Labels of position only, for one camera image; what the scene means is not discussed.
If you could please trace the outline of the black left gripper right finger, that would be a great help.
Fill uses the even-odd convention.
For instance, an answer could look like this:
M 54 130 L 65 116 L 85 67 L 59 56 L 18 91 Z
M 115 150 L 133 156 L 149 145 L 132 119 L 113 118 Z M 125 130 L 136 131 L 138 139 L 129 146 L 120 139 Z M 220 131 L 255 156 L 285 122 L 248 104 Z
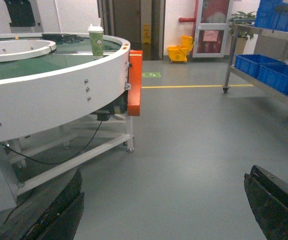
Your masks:
M 288 240 L 288 183 L 253 165 L 244 190 L 257 224 L 268 240 Z

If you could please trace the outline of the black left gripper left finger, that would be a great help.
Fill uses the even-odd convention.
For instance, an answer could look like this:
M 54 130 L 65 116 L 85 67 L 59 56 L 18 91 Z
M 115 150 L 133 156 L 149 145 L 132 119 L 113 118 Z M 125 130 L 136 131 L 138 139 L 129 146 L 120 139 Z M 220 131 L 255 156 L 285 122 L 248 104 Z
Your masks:
M 84 210 L 81 187 L 78 168 L 37 187 L 0 226 L 0 240 L 72 240 Z

